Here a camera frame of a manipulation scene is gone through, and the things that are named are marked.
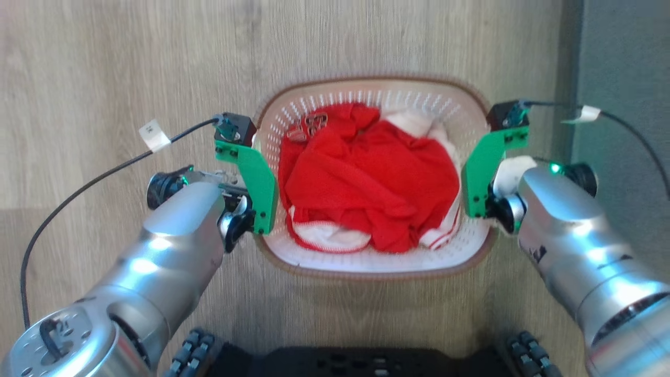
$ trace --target black knob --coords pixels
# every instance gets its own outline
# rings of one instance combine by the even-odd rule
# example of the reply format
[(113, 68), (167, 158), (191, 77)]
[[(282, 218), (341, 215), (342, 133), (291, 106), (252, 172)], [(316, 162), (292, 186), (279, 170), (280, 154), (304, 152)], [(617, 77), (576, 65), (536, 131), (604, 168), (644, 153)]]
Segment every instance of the black knob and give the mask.
[(186, 186), (182, 176), (191, 169), (193, 169), (193, 165), (169, 173), (158, 172), (154, 174), (149, 180), (149, 186), (147, 186), (147, 206), (149, 209), (158, 208)]
[(598, 192), (598, 177), (591, 166), (580, 162), (563, 167), (563, 175), (581, 187), (592, 197)]

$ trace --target plastic basket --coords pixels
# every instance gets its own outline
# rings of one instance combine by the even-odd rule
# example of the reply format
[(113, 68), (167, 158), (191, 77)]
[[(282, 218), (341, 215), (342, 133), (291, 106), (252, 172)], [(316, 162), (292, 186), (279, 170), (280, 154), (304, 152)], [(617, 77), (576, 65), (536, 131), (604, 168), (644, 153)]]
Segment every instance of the plastic basket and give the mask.
[[(364, 103), (382, 111), (414, 108), (438, 117), (461, 162), (490, 131), (486, 122), (488, 103), (458, 80), (377, 76), (312, 81), (277, 93), (256, 116), (259, 131), (254, 147), (264, 155), (275, 176), (281, 139), (288, 127), (321, 106), (345, 102)], [(406, 254), (382, 254), (369, 248), (352, 254), (326, 254), (298, 246), (287, 232), (285, 215), (279, 203), (274, 229), (262, 237), (266, 246), (263, 252), (279, 267), (298, 274), (347, 278), (453, 274), (481, 261), (493, 239), (487, 222), (463, 215), (458, 233), (438, 250), (419, 247)]]

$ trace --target red clothing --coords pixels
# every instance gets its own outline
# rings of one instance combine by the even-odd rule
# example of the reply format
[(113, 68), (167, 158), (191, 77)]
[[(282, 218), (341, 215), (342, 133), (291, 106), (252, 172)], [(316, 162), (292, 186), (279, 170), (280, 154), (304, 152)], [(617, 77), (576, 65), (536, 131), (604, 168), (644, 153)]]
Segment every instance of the red clothing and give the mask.
[(287, 132), (281, 143), (280, 195), (287, 211), (295, 207), (294, 223), (333, 221), (370, 234), (371, 245), (389, 253), (416, 247), (440, 226), (459, 191), (442, 145), (379, 121), (378, 109), (360, 104), (313, 114), (326, 120), (307, 142)]

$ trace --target silver robotic arm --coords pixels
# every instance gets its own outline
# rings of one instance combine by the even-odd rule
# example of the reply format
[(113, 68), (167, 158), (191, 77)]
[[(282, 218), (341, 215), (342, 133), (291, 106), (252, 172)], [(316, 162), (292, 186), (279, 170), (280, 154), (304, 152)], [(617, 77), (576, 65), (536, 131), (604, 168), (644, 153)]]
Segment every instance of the silver robotic arm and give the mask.
[(584, 334), (593, 377), (670, 376), (670, 286), (571, 180), (527, 170), (508, 202), (519, 246)]
[(221, 265), (229, 219), (217, 184), (182, 188), (83, 298), (19, 338), (1, 375), (155, 376), (168, 341)]

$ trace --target basket rim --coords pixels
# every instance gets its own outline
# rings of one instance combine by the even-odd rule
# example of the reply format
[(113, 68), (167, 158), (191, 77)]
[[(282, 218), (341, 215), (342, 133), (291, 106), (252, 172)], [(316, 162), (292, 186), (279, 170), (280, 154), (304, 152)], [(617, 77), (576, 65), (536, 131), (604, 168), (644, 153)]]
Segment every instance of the basket rim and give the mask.
[[(254, 124), (260, 128), (263, 118), (266, 115), (267, 110), (269, 109), (270, 104), (274, 103), (276, 99), (280, 98), (282, 95), (302, 87), (310, 87), (314, 85), (323, 85), (329, 83), (343, 83), (347, 81), (361, 81), (361, 80), (404, 80), (404, 81), (414, 81), (419, 83), (431, 83), (438, 85), (450, 85), (458, 89), (463, 90), (465, 93), (470, 95), (480, 110), (483, 112), (484, 116), (490, 108), (489, 102), (484, 98), (484, 96), (475, 89), (470, 83), (461, 80), (452, 76), (444, 75), (425, 75), (425, 74), (415, 74), (411, 72), (389, 72), (383, 74), (335, 74), (329, 77), (320, 77), (307, 80), (296, 81), (288, 84), (282, 89), (275, 91), (272, 95), (266, 97), (262, 104), (258, 107), (258, 110), (254, 116)], [(328, 278), (328, 279), (347, 279), (347, 280), (367, 280), (367, 281), (383, 281), (383, 280), (411, 280), (417, 278), (440, 278), (453, 276), (461, 274), (467, 270), (470, 270), (484, 259), (491, 251), (493, 243), (497, 238), (497, 232), (493, 227), (490, 227), (482, 245), (479, 249), (464, 263), (458, 264), (457, 266), (452, 266), (448, 268), (438, 268), (435, 270), (429, 271), (416, 271), (416, 272), (385, 272), (385, 273), (374, 273), (374, 272), (339, 272), (339, 271), (327, 271), (327, 270), (315, 270), (312, 268), (302, 268), (299, 266), (294, 266), (284, 262), (281, 258), (275, 255), (271, 248), (268, 246), (265, 238), (263, 236), (255, 236), (255, 243), (259, 246), (258, 249), (261, 251), (263, 256), (272, 263), (275, 267), (285, 272), (288, 272), (294, 276), (307, 276), (312, 278)]]

